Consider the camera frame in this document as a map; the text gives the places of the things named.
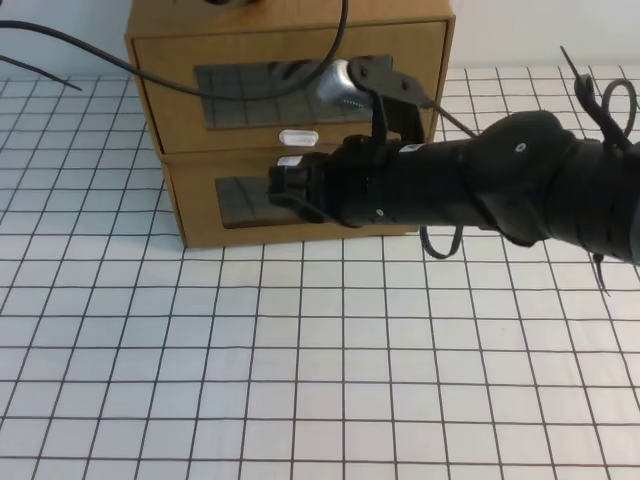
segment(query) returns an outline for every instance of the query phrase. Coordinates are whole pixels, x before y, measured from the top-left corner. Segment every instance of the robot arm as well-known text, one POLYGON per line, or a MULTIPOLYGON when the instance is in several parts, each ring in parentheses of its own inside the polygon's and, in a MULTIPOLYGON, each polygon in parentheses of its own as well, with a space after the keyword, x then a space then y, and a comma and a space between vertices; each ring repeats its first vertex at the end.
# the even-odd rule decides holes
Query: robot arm
MULTIPOLYGON (((521 246, 556 238, 596 260, 640 264, 640 145, 595 104, 590 78, 579 77, 576 90, 601 123, 604 143, 578 140, 553 114, 536 111, 469 140, 423 144, 418 106, 434 105, 415 80, 364 60, 349 62, 347 72, 348 88, 339 85, 347 85, 344 71, 334 71, 320 92, 345 92, 350 103, 369 98, 372 135, 273 167, 272 203, 316 223, 477 226, 521 246), (388 141, 387 130, 402 139, 388 141)), ((433 251, 426 229, 421 234, 429 253, 446 257, 433 251)))

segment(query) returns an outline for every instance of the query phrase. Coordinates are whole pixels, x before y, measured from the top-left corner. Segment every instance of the drawer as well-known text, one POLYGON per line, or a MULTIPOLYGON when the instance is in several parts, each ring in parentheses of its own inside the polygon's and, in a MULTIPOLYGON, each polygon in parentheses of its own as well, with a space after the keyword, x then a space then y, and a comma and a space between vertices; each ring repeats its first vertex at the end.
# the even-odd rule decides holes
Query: drawer
MULTIPOLYGON (((395 69, 417 78, 425 91, 436 97, 446 35, 444 20, 349 27, 337 58, 391 57, 395 69)), ((261 75, 268 63, 277 63, 276 70, 286 70, 293 62, 322 59, 334 36, 335 29, 322 28, 133 38, 132 48, 135 60, 143 69, 194 87, 210 87, 214 93, 235 95, 242 93, 237 91, 242 85, 248 85, 247 89, 266 88, 261 75), (196 71, 200 72, 200 83, 196 71), (233 77, 234 71, 240 71, 235 73, 237 81, 231 78, 224 82, 224 78, 233 77), (213 72, 208 77, 208 85, 206 72, 213 72)), ((297 75, 311 66, 302 68, 297 75)), ((320 143, 327 145, 340 144, 347 135, 370 132, 369 120, 360 114, 319 115, 319 107, 310 105, 314 101, 312 90, 278 101, 233 103, 202 101, 150 82, 144 82, 142 93, 161 154, 278 148, 280 132, 287 128, 315 130, 320 143), (283 113, 286 108, 293 108, 294 113, 289 110, 283 113)), ((431 112, 423 112, 425 132, 430 131, 431 121, 431 112)))

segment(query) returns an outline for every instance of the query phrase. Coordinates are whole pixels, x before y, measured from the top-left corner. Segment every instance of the white grid mat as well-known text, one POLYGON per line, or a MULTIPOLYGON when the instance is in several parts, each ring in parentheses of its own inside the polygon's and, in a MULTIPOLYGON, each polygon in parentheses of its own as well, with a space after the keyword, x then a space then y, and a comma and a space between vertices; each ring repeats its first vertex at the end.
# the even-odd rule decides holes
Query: white grid mat
MULTIPOLYGON (((600 136, 565 69, 449 78, 471 127, 542 107, 600 136)), ((416 236, 183 251, 133 83, 71 80, 0 81, 0 478, 640 478, 634 267, 609 297, 586 253, 473 229, 444 262, 416 236)))

